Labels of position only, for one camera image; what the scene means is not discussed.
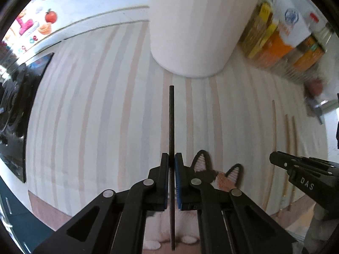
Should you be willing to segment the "colourful wall stickers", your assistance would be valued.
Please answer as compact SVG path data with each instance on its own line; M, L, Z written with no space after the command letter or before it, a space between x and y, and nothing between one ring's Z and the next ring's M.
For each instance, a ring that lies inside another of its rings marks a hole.
M14 57L25 53L53 32L57 13L51 0L31 0L17 15L1 41L1 55L11 52Z

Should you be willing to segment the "black chopstick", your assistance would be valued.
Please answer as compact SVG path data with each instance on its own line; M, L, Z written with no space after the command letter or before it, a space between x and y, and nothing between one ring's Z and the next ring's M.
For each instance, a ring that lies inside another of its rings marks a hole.
M175 93L174 86L169 86L169 216L170 242L175 250Z

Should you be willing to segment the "orange label jar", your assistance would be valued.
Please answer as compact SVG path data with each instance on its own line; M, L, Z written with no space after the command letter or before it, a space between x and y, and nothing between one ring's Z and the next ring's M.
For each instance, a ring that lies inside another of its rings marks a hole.
M308 38L302 41L297 46L297 50L301 52L301 55L293 63L293 67L298 72L306 72L325 54L323 46L313 34L310 34Z

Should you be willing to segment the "striped cat table mat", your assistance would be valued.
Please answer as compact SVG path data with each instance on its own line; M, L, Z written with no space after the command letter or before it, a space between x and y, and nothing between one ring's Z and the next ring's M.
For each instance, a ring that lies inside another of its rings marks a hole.
M327 132L306 112L304 83L257 69L236 47L206 78L176 75L151 53L150 23L96 29L57 44L28 124L26 172L33 213L55 233L103 191L129 190L169 156L169 88L175 93L175 155L218 190L239 189L298 242L298 253L337 253L338 229L316 245L295 224L317 229L316 203L270 163L285 152L285 114L296 120L298 155L328 161ZM175 250L167 207L148 211L141 253L202 253L198 215L180 210L175 178Z

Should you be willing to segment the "cream cylindrical utensil holder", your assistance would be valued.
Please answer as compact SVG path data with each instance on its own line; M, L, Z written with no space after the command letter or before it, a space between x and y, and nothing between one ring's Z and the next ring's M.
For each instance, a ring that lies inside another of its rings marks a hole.
M190 78L221 71L258 0L149 0L151 53L164 69Z

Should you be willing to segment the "blue cabinet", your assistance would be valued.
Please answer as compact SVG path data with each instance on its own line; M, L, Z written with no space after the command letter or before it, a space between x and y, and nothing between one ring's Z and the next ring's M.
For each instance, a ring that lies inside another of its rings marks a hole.
M33 253L54 231L40 221L1 180L1 221L22 253Z

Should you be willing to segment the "black gas stove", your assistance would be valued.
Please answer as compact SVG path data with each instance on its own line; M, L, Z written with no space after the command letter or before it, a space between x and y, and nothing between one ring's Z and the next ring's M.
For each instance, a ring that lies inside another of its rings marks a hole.
M23 183L26 182L26 137L37 90L54 53L31 64L21 64L2 76L1 160Z

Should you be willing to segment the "yellow seasoning box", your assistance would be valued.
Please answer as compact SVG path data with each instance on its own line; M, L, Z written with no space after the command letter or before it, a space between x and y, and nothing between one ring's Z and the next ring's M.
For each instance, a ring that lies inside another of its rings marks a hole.
M255 58L276 31L278 24L279 20L274 17L272 1L258 0L239 40L245 57Z

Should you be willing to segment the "red cap sauce bottle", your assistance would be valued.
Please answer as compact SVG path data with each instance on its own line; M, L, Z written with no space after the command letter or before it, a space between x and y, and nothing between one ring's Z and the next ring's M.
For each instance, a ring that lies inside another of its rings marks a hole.
M326 27L326 22L320 19L320 17L318 17L316 13L310 12L308 17L309 17L308 26L313 34L319 33L323 28Z

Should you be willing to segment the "orange seasoning box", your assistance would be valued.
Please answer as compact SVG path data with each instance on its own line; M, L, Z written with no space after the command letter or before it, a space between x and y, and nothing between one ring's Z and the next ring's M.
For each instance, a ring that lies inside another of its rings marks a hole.
M258 58L257 65L261 68L270 68L283 56L293 50L291 33L275 31L264 44Z

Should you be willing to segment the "white plastic bag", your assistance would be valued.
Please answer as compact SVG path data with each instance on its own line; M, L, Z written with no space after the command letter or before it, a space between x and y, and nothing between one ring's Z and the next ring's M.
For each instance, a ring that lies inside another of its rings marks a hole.
M336 79L330 77L310 78L304 82L305 94L319 101L333 100L337 96Z

